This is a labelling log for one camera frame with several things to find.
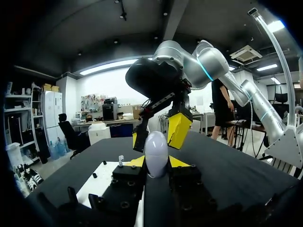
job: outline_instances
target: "white refrigerator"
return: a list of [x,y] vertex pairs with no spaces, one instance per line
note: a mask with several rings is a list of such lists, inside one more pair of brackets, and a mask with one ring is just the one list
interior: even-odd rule
[[59,126],[59,114],[62,114],[62,93],[45,91],[43,93],[43,114],[46,127],[47,142],[55,144],[58,140],[64,141],[64,134]]

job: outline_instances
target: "pegboard with tools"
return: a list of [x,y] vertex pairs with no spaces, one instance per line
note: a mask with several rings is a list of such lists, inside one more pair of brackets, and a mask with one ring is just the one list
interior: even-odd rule
[[100,94],[81,96],[81,111],[101,112],[105,98],[107,98],[106,95]]

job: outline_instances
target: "black shirt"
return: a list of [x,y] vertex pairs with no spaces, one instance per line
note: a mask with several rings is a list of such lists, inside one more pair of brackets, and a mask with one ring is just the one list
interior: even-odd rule
[[222,86],[224,86],[224,84],[219,79],[215,79],[214,81],[212,81],[212,94],[213,94],[213,104],[214,104],[215,112],[229,110],[227,101],[224,98],[222,91],[220,90],[220,87]]

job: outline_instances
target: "blue water jug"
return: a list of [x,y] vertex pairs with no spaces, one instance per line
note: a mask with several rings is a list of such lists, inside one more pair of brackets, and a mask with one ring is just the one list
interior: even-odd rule
[[60,156],[64,156],[66,154],[65,146],[59,137],[58,137],[58,141],[57,141],[56,145],[57,145],[58,154]]
[[67,141],[66,141],[66,139],[64,140],[64,146],[65,146],[66,153],[68,153],[68,152],[71,151],[71,149],[69,149],[68,146],[67,146]]
[[49,153],[51,154],[51,158],[53,160],[56,160],[60,157],[58,154],[58,151],[57,151],[57,147],[53,144],[52,141],[50,143],[51,143],[51,145],[48,147]]

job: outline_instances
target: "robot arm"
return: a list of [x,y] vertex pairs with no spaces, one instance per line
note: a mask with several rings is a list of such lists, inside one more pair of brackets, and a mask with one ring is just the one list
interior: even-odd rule
[[202,89],[214,79],[220,79],[239,105],[252,103],[269,138],[270,147],[266,153],[296,167],[302,167],[303,157],[300,150],[303,150],[303,143],[300,141],[303,141],[303,125],[300,130],[291,125],[285,126],[258,87],[247,80],[239,85],[229,72],[224,56],[206,41],[201,41],[193,54],[186,52],[174,41],[162,42],[152,61],[136,61],[125,79],[130,87],[150,100],[140,113],[142,123],[133,133],[134,150],[143,152],[148,136],[148,119],[171,102],[173,106],[169,111],[167,143],[180,149],[192,123],[188,94],[191,89]]
[[180,149],[192,123],[188,94],[229,71],[221,54],[211,44],[201,41],[191,55],[174,41],[162,42],[152,61],[140,59],[128,70],[125,80],[133,89],[149,98],[140,113],[142,123],[133,132],[134,150],[143,152],[148,136],[148,119],[169,106],[168,145]]

